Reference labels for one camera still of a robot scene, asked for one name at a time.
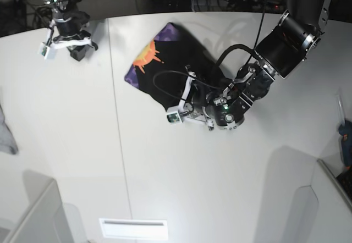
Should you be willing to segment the black T-shirt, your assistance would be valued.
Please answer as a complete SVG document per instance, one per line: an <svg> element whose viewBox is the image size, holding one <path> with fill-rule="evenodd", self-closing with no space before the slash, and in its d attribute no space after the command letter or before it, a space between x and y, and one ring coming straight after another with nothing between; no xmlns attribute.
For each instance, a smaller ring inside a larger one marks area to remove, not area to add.
<svg viewBox="0 0 352 243"><path fill-rule="evenodd" d="M150 95L164 109L176 106L183 94L186 74L195 73L203 89L225 87L227 78L207 49L185 28L167 23L134 59L124 81Z"/></svg>

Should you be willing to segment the grey cloth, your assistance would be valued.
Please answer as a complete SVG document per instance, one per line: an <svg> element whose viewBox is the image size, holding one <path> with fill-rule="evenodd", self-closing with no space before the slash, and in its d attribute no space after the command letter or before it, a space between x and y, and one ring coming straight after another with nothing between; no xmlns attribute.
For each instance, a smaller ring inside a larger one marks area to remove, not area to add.
<svg viewBox="0 0 352 243"><path fill-rule="evenodd" d="M0 122L1 152L11 154L11 155L16 155L18 153L17 143L15 141L15 138L13 137L13 134L11 133L11 131L9 130L5 122L5 116L2 111L2 108L1 108L0 118L1 118L1 122Z"/></svg>

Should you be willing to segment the blue glue gun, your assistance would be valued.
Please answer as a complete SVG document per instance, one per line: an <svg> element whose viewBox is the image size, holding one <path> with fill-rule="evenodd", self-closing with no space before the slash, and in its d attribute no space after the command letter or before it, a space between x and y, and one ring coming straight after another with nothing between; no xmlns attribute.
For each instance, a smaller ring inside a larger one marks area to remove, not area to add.
<svg viewBox="0 0 352 243"><path fill-rule="evenodd" d="M342 98L338 93L336 95L338 114L339 114L339 126L338 133L340 135L340 149L342 162L345 167L351 167L351 121L345 117L345 112L342 104Z"/></svg>

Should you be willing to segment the black keyboard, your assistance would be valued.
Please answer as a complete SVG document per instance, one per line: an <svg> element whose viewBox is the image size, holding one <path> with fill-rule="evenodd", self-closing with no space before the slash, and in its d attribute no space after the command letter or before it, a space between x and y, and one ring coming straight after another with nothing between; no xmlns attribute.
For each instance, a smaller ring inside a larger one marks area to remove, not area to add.
<svg viewBox="0 0 352 243"><path fill-rule="evenodd" d="M352 172L351 168L346 172L343 172L337 176L337 180L340 183L341 187L347 194L347 196L352 199Z"/></svg>

